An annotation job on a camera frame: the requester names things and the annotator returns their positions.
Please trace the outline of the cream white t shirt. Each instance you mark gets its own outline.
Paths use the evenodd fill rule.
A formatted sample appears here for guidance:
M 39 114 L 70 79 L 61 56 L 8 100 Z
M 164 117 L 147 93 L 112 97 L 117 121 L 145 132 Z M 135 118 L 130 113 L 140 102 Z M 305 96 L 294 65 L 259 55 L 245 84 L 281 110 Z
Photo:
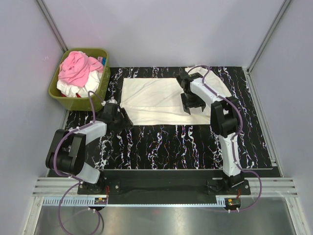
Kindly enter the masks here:
M 210 123 L 210 106 L 183 110 L 183 89 L 175 78 L 124 78 L 121 103 L 134 126 Z

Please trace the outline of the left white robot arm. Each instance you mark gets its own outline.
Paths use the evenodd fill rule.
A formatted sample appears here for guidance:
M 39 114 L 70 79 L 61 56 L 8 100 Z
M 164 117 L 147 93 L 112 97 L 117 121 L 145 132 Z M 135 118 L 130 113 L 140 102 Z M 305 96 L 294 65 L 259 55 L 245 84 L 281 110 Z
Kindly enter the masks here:
M 105 190 L 105 179 L 100 170 L 86 163 L 86 146 L 109 131 L 132 127 L 126 109 L 119 104 L 106 103 L 95 120 L 72 131 L 58 129 L 53 137 L 45 165 L 61 175 L 88 183 L 92 192 Z

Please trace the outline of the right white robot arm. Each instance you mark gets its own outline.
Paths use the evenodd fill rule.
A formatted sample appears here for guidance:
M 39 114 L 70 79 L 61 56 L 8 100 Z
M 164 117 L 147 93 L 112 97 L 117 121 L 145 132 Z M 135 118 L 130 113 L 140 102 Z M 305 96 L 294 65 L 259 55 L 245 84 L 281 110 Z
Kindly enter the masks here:
M 190 108 L 200 107 L 204 110 L 210 106 L 210 126 L 219 138 L 223 155 L 222 188 L 228 194 L 235 193 L 244 181 L 238 150 L 238 135 L 243 120 L 234 104 L 236 98 L 217 92 L 205 83 L 199 73 L 189 75 L 183 71 L 178 75 L 177 82 L 183 89 L 180 96 L 186 113 L 191 114 Z

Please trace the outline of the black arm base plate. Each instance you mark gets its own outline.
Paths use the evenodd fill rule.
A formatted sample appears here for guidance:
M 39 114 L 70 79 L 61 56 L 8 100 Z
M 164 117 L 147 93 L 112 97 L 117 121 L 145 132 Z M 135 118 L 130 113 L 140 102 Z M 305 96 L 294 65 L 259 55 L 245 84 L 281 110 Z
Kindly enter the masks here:
M 105 193 L 119 195 L 132 190 L 147 191 L 192 191 L 209 195 L 251 195 L 246 174 L 227 178 L 221 169 L 185 170 L 118 170 L 103 171 L 104 186 L 84 183 L 78 188 L 79 194 Z

